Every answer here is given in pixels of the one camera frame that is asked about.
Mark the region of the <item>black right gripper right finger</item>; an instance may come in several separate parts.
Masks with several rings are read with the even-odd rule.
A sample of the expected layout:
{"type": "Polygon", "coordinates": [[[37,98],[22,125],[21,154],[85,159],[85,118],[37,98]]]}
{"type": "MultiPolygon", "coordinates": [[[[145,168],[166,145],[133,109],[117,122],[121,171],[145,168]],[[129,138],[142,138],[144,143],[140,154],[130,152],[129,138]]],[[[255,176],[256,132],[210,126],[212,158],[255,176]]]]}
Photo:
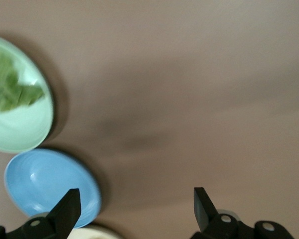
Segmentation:
{"type": "Polygon", "coordinates": [[[219,213],[203,187],[194,188],[194,214],[200,231],[190,239],[295,239],[276,222],[258,221],[252,228],[229,213],[219,213]]]}

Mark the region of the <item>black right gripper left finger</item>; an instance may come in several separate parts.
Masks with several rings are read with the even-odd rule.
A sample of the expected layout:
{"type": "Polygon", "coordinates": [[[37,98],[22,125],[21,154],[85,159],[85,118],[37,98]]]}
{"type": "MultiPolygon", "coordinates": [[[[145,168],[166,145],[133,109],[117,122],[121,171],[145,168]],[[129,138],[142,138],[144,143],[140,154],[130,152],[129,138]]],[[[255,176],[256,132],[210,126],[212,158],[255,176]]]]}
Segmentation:
{"type": "Polygon", "coordinates": [[[45,216],[37,216],[7,233],[0,226],[0,239],[67,239],[80,217],[80,191],[70,189],[45,216]]]}

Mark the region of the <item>green lettuce leaf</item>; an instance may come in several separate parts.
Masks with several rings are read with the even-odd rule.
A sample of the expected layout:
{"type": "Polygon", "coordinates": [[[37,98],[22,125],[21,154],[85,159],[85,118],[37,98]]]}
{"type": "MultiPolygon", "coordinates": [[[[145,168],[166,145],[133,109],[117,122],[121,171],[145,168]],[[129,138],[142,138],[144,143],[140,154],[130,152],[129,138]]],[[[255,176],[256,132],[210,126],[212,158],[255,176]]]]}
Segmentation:
{"type": "Polygon", "coordinates": [[[0,112],[29,107],[44,97],[40,86],[19,82],[19,71],[14,59],[0,49],[0,112]]]}

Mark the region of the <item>beige plate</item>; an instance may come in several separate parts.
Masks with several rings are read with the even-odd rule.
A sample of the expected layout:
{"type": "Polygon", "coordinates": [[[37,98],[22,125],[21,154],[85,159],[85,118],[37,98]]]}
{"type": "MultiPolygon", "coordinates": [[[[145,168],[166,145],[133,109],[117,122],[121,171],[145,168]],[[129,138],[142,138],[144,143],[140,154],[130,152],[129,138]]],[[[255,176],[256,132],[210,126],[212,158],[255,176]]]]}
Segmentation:
{"type": "Polygon", "coordinates": [[[124,237],[107,227],[91,225],[73,229],[67,239],[124,239],[124,237]]]}

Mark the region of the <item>blue plate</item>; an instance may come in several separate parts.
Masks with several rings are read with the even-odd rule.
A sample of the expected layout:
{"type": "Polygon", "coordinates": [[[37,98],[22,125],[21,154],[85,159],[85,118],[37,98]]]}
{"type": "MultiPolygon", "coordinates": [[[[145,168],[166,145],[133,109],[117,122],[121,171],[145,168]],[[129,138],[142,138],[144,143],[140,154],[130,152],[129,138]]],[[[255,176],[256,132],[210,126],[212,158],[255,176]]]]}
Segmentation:
{"type": "Polygon", "coordinates": [[[79,189],[81,216],[75,227],[93,222],[102,206],[97,180],[67,153],[37,148],[19,153],[8,163],[4,184],[14,204],[27,216],[47,213],[70,189],[79,189]]]}

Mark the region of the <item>pale green plate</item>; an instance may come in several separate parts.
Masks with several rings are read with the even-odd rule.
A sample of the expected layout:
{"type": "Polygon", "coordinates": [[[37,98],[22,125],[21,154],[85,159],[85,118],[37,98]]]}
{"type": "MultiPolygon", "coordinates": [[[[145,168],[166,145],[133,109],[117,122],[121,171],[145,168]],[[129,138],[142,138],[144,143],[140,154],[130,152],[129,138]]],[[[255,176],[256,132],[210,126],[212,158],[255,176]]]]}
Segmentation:
{"type": "Polygon", "coordinates": [[[40,86],[45,97],[29,107],[0,112],[0,151],[19,153],[39,146],[54,120],[54,102],[48,81],[38,66],[19,48],[0,38],[0,49],[9,53],[19,71],[19,82],[40,86]]]}

